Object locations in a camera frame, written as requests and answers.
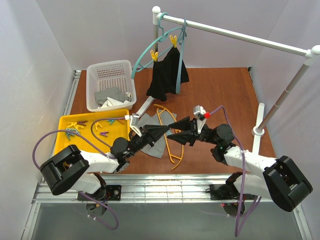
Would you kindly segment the grey underwear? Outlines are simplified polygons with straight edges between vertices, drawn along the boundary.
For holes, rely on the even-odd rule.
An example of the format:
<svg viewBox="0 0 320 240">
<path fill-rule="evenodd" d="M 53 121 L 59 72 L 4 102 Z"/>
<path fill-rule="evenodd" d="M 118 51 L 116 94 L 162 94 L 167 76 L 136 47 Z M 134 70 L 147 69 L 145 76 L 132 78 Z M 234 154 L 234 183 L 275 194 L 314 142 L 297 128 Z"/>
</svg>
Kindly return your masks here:
<svg viewBox="0 0 320 240">
<path fill-rule="evenodd" d="M 160 114 L 160 119 L 163 125 L 169 125 L 171 123 L 174 123 L 175 120 L 173 117 L 167 112 L 164 111 L 162 114 Z M 155 114 L 154 116 L 150 116 L 147 113 L 145 113 L 138 121 L 137 126 L 143 127 L 144 125 L 160 125 L 158 115 Z M 147 144 L 144 148 L 142 148 L 142 152 L 161 159 L 164 153 L 166 147 L 165 137 L 162 136 L 153 147 L 151 147 L 149 144 Z"/>
</svg>

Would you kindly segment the yellow hanger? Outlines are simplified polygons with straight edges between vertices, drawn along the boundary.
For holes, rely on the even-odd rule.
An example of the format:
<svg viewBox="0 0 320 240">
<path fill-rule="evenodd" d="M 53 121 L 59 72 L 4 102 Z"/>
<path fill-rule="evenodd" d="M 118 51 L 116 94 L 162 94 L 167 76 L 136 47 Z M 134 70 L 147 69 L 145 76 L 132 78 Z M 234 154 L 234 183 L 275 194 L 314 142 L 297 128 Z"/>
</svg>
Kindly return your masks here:
<svg viewBox="0 0 320 240">
<path fill-rule="evenodd" d="M 159 104 L 153 104 L 155 107 L 156 107 L 156 115 L 157 115 L 157 118 L 159 120 L 159 123 L 163 126 L 163 121 L 162 121 L 162 118 L 161 118 L 161 115 L 164 113 L 164 112 L 167 112 L 170 117 L 173 119 L 174 122 L 177 122 L 177 119 L 176 117 L 173 115 L 173 113 L 168 110 L 166 107 L 162 106 L 162 105 L 159 105 Z M 183 157 L 184 157 L 184 146 L 182 145 L 181 146 L 181 154 L 180 156 L 176 156 L 174 154 L 171 153 L 171 150 L 170 150 L 170 145 L 168 143 L 168 138 L 167 138 L 168 134 L 165 133 L 164 134 L 164 140 L 165 140 L 165 145 L 166 145 L 166 149 L 167 149 L 167 152 L 168 152 L 168 156 L 169 156 L 169 160 L 172 164 L 174 164 L 174 166 L 172 167 L 172 171 L 174 169 L 176 169 L 180 164 L 181 164 L 181 161 L 183 160 Z"/>
</svg>

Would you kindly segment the grey-blue hanger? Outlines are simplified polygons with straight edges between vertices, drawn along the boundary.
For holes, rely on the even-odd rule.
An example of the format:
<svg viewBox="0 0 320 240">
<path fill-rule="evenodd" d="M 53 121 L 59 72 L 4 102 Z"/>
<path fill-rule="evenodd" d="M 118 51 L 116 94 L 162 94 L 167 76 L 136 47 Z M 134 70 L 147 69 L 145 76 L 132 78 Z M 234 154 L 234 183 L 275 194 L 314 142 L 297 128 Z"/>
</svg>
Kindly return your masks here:
<svg viewBox="0 0 320 240">
<path fill-rule="evenodd" d="M 179 62 L 178 62 L 178 69 L 177 69 L 177 78 L 176 78 L 176 87 L 175 93 L 179 94 L 181 91 L 181 76 L 182 76 L 182 66 L 183 66 L 183 54 L 184 54 L 184 46 L 185 46 L 185 37 L 186 37 L 186 26 L 187 20 L 184 19 L 183 26 L 181 29 L 181 34 L 179 36 L 179 45 L 180 45 L 180 54 L 179 54 Z"/>
</svg>

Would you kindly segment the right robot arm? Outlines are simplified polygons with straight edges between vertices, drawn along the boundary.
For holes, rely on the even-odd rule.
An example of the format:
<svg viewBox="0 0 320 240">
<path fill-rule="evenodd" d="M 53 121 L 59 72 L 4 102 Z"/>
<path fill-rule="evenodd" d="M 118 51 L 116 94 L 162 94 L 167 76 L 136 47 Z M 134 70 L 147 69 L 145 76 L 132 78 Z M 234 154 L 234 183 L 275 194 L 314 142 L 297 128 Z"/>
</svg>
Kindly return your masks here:
<svg viewBox="0 0 320 240">
<path fill-rule="evenodd" d="M 169 128 L 179 131 L 169 135 L 170 140 L 190 146 L 196 141 L 213 144 L 210 151 L 218 163 L 242 169 L 212 191 L 216 198 L 236 200 L 240 195 L 249 194 L 270 199 L 282 210 L 291 212 L 313 191 L 311 183 L 290 157 L 273 158 L 242 150 L 233 143 L 235 136 L 228 124 L 215 128 L 204 124 L 199 130 L 197 119 L 185 117 L 171 123 Z"/>
</svg>

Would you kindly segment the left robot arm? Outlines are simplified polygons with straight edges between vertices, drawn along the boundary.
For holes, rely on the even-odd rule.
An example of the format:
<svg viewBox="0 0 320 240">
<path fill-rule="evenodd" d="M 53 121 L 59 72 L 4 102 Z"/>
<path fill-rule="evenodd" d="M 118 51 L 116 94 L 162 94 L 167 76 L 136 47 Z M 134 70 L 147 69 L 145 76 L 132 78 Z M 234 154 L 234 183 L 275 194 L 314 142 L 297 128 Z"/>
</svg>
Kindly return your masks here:
<svg viewBox="0 0 320 240">
<path fill-rule="evenodd" d="M 122 172 L 129 166 L 129 158 L 145 146 L 153 147 L 168 130 L 167 125 L 146 124 L 140 128 L 141 134 L 134 135 L 130 140 L 116 138 L 109 152 L 100 149 L 87 152 L 71 144 L 37 168 L 54 196 L 68 190 L 94 195 L 105 186 L 99 173 Z"/>
</svg>

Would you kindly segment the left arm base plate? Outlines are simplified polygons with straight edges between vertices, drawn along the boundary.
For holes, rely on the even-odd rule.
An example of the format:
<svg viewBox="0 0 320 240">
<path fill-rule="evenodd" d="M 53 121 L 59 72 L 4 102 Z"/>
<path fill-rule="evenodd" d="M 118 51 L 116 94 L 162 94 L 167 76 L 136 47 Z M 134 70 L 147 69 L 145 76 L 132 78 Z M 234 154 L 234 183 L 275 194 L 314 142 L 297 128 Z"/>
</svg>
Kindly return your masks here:
<svg viewBox="0 0 320 240">
<path fill-rule="evenodd" d="M 99 202 L 103 201 L 119 201 L 121 199 L 121 185 L 104 185 L 101 186 L 95 193 L 85 193 L 86 196 L 93 198 Z"/>
</svg>

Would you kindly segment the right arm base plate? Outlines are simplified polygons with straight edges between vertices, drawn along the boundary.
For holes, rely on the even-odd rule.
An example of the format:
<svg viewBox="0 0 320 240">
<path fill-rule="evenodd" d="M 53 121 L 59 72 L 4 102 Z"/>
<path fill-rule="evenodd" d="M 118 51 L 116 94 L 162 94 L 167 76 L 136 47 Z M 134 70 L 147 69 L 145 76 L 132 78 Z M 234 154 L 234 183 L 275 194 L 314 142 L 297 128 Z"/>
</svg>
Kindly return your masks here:
<svg viewBox="0 0 320 240">
<path fill-rule="evenodd" d="M 211 200 L 239 200 L 240 192 L 233 186 L 228 184 L 210 184 L 205 190 L 210 194 Z"/>
</svg>

